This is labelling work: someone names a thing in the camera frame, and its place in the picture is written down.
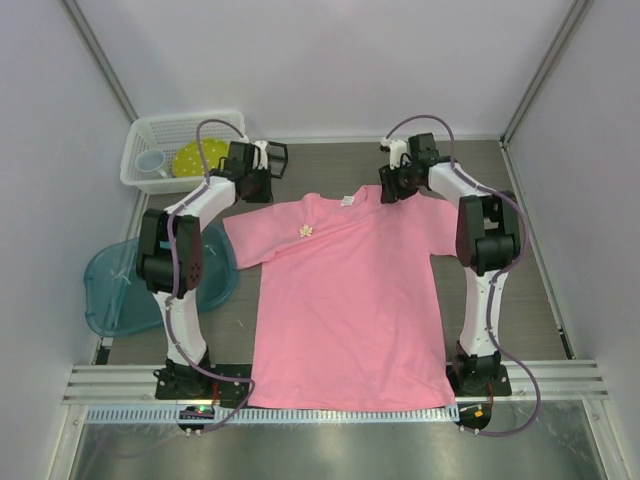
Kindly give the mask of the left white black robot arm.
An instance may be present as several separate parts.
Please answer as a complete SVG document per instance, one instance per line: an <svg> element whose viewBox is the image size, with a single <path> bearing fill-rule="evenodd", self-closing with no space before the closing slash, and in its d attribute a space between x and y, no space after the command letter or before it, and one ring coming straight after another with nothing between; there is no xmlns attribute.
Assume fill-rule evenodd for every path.
<svg viewBox="0 0 640 480"><path fill-rule="evenodd" d="M269 143L232 142L220 168L175 204L142 218L136 274L152 293L168 342L165 366L154 372L159 400L200 399L225 378L211 370L197 310L204 273L203 230L237 201L272 201Z"/></svg>

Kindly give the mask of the pink t-shirt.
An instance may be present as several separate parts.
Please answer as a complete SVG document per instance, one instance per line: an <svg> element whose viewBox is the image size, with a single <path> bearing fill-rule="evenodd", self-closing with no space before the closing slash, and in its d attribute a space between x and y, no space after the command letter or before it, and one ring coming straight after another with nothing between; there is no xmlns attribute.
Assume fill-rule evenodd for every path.
<svg viewBox="0 0 640 480"><path fill-rule="evenodd" d="M226 218L238 267L261 270L250 404L356 412L452 404L431 260L454 254L456 221L451 204L422 194L383 204L377 185ZM313 233L302 238L305 224Z"/></svg>

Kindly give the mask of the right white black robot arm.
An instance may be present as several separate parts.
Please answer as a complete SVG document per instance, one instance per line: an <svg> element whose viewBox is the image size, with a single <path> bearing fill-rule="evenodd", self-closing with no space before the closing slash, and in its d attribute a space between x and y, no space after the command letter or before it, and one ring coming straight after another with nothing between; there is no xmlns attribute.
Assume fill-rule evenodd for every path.
<svg viewBox="0 0 640 480"><path fill-rule="evenodd" d="M431 133L408 140L385 137L389 155L379 169L381 201L407 200L422 187L456 208L456 258L465 270L465 319L447 377L460 397L509 396L498 330L501 297L508 270L522 253L520 215L506 192L470 177L449 156L442 156Z"/></svg>

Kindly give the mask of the cream flower brooch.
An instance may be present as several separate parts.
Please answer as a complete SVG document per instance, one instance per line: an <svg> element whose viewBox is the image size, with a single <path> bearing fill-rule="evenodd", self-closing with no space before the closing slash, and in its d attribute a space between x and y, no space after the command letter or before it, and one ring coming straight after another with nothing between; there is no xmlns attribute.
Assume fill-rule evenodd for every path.
<svg viewBox="0 0 640 480"><path fill-rule="evenodd" d="M303 226L299 229L299 234L300 234L300 236L301 236L302 238L310 237L310 236L312 235L312 233L313 233L313 228L312 228L310 225L308 225L308 224L303 225Z"/></svg>

